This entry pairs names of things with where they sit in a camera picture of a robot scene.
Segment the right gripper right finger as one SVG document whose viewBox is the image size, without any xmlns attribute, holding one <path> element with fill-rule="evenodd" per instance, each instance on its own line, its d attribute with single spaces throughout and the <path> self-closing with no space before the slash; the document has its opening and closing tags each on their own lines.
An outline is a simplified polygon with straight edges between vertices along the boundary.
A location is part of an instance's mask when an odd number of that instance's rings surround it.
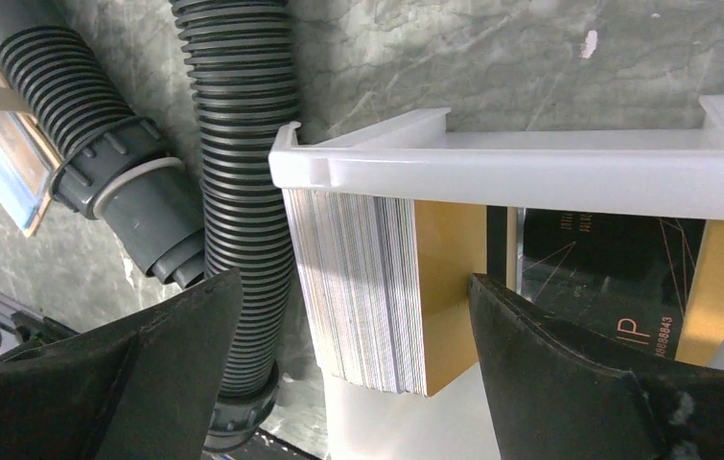
<svg viewBox="0 0 724 460">
<path fill-rule="evenodd" d="M 504 459 L 724 459 L 724 370 L 659 358 L 475 274 L 469 306 Z"/>
</svg>

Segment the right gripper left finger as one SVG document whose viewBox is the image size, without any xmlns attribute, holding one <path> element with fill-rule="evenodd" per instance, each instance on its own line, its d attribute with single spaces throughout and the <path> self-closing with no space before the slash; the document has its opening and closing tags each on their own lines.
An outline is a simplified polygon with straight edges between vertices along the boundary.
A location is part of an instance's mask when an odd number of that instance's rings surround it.
<svg viewBox="0 0 724 460">
<path fill-rule="evenodd" d="M 230 270 L 0 356 L 0 459 L 198 459 L 242 308 Z"/>
</svg>

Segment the tan leather card holder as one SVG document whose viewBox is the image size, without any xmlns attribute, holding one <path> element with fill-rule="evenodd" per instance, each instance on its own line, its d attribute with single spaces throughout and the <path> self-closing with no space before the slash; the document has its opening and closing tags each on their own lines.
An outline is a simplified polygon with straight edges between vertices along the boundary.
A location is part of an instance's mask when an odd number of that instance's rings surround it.
<svg viewBox="0 0 724 460">
<path fill-rule="evenodd" d="M 33 111 L 0 69 L 0 204 L 26 238 L 52 202 L 48 186 L 59 163 Z"/>
</svg>

